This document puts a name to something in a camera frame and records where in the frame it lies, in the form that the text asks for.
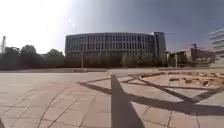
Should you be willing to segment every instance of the sunlight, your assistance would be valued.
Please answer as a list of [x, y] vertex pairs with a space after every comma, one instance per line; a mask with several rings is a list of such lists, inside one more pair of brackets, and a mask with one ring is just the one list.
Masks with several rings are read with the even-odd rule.
[[0, 36], [6, 36], [7, 46], [31, 44], [45, 53], [53, 48], [51, 38], [67, 5], [68, 0], [1, 0]]

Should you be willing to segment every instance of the tree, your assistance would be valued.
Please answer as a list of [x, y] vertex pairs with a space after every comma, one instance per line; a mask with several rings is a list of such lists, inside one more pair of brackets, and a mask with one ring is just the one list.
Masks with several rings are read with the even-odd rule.
[[128, 66], [129, 67], [136, 66], [135, 56], [133, 56], [132, 54], [129, 54], [129, 56], [128, 56]]
[[141, 66], [142, 65], [143, 61], [142, 61], [142, 58], [139, 54], [135, 55], [134, 59], [135, 59], [134, 66]]
[[5, 53], [0, 56], [0, 69], [18, 69], [20, 67], [19, 48], [6, 47]]
[[122, 56], [122, 65], [124, 67], [128, 67], [129, 66], [129, 56], [127, 53], [123, 54]]
[[41, 68], [43, 60], [36, 49], [32, 45], [26, 45], [21, 49], [20, 53], [21, 64], [23, 68]]
[[97, 66], [101, 67], [102, 66], [102, 53], [98, 53], [97, 57], [96, 57], [96, 62], [97, 62]]
[[151, 53], [143, 54], [141, 60], [142, 60], [142, 64], [144, 66], [152, 66], [153, 65], [153, 63], [152, 63], [152, 54]]
[[110, 65], [110, 55], [109, 53], [102, 54], [102, 66], [108, 67]]
[[81, 67], [81, 55], [68, 53], [64, 59], [64, 66], [68, 68]]
[[160, 67], [160, 66], [162, 66], [162, 62], [161, 62], [161, 60], [160, 60], [159, 58], [156, 58], [156, 59], [153, 61], [153, 64], [154, 64], [154, 66], [156, 66], [156, 67]]
[[64, 55], [56, 49], [51, 49], [45, 54], [44, 60], [49, 68], [58, 68], [64, 64]]

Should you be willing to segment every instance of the curved building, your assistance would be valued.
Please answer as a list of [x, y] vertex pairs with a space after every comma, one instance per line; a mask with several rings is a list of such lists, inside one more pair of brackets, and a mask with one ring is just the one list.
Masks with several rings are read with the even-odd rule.
[[88, 33], [67, 35], [66, 54], [108, 52], [128, 54], [152, 54], [166, 63], [166, 43], [162, 32], [141, 33]]
[[224, 29], [209, 33], [217, 57], [224, 58]]

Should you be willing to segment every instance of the building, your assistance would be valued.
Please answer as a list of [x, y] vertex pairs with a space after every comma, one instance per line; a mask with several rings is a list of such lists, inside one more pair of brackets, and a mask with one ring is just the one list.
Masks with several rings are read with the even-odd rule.
[[4, 53], [5, 47], [6, 47], [6, 37], [3, 36], [2, 42], [1, 42], [1, 49], [0, 49], [0, 53]]
[[209, 33], [216, 57], [224, 58], [224, 29]]
[[162, 63], [166, 63], [166, 43], [162, 32], [140, 33], [89, 33], [67, 35], [65, 54], [95, 54], [108, 52], [133, 55], [152, 54]]
[[192, 44], [189, 48], [168, 54], [170, 66], [209, 66], [214, 61], [214, 52]]

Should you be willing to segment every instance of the pavement pattern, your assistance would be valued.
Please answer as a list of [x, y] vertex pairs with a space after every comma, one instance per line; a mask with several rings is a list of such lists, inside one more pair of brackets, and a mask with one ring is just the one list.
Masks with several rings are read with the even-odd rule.
[[0, 128], [223, 128], [223, 89], [170, 77], [2, 73]]

